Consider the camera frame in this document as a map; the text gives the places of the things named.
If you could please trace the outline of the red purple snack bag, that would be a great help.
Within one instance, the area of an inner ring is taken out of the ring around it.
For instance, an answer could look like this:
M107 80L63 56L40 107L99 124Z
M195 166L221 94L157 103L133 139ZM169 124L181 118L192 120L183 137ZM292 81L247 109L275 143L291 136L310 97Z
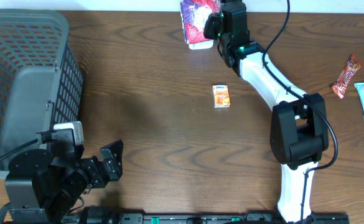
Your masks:
M209 41L204 28L209 15L220 11L219 0L180 0L180 15L185 42L199 44Z

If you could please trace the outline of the small orange snack pack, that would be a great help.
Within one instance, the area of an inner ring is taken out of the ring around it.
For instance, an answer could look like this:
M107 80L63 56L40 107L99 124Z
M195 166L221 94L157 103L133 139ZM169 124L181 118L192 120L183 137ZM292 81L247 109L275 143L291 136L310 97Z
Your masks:
M212 91L215 108L228 108L230 106L228 85L214 85Z

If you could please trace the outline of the orange brown chocolate bar wrapper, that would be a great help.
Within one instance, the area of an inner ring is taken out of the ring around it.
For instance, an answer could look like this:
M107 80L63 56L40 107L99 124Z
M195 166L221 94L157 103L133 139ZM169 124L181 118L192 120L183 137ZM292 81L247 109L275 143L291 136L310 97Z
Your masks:
M357 60L355 55L351 55L345 68L336 79L335 83L331 86L332 91L340 98L343 99L346 94L348 84L355 74L361 69L362 63Z

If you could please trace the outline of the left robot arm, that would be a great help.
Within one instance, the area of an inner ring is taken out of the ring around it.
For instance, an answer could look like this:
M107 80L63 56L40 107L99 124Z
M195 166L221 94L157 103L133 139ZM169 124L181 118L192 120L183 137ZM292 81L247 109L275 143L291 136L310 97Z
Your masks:
M5 188L14 223L63 223L83 194L121 178L121 140L100 148L101 161L83 152L82 145L53 141L11 160Z

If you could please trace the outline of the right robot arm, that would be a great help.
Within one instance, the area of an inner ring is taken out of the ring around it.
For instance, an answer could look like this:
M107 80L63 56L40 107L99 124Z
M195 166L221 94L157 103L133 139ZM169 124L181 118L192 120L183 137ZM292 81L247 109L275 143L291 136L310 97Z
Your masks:
M281 164L277 208L283 221L314 223L310 208L312 179L329 145L324 99L292 84L274 66L268 49L250 40L244 9L210 14L203 34L219 41L225 63L254 87L272 111L269 143Z

